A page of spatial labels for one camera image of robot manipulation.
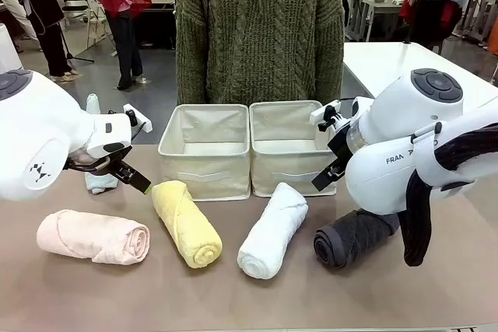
black pants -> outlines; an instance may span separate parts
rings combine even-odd
[[[106,17],[116,43],[119,70],[121,71],[119,86],[128,87],[132,83],[130,72],[134,76],[142,74],[142,60],[135,40],[132,13],[127,10],[112,16],[106,11]]]
[[[50,75],[62,77],[71,67],[65,58],[62,30],[58,22],[64,17],[57,0],[30,0],[32,12],[28,16],[37,34],[48,63]]]
[[[447,26],[441,25],[446,0],[422,0],[416,15],[415,28],[413,30],[412,42],[422,44],[431,48],[434,44],[448,38],[461,18],[461,8],[455,8]],[[399,27],[391,41],[402,41],[406,38],[410,29],[410,22]]]
[[[50,75],[62,77],[64,73],[70,72],[71,67],[65,58],[64,47],[62,46],[62,30],[59,24],[56,23],[46,28],[44,34],[37,33],[37,37],[47,59]]]

green knit sweater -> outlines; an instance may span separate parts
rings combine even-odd
[[[343,25],[341,0],[177,0],[178,103],[337,99]]]

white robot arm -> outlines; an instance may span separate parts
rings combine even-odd
[[[122,161],[130,123],[126,114],[88,114],[39,73],[1,74],[0,199],[38,197],[64,169],[111,173],[145,193],[150,182]]]
[[[314,181],[318,190],[345,176],[353,200],[378,215],[398,213],[405,261],[422,263],[430,241],[430,199],[450,197],[498,173],[498,99],[462,114],[463,91],[448,74],[418,69],[375,100],[358,97],[346,120],[333,102],[313,113],[334,126],[337,159]]]

white towel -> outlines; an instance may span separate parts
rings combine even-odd
[[[47,252],[100,264],[136,264],[149,252],[149,229],[130,219],[60,210],[46,217],[37,243]]]
[[[100,114],[99,98],[94,93],[90,93],[86,98],[86,111],[90,114]],[[85,173],[86,189],[92,194],[101,194],[107,188],[116,188],[118,180],[110,175],[93,175]]]
[[[239,267],[252,278],[273,278],[282,266],[287,244],[303,223],[307,211],[303,195],[290,185],[280,183],[239,249]]]

fabric storage bin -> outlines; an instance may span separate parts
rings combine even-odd
[[[251,122],[251,180],[256,196],[269,197],[286,182],[304,196],[335,194],[335,183],[318,192],[311,181],[334,159],[328,149],[331,129],[310,124],[318,101],[254,103]]]
[[[180,105],[159,144],[163,180],[181,180],[195,201],[251,194],[249,112],[244,105]]]

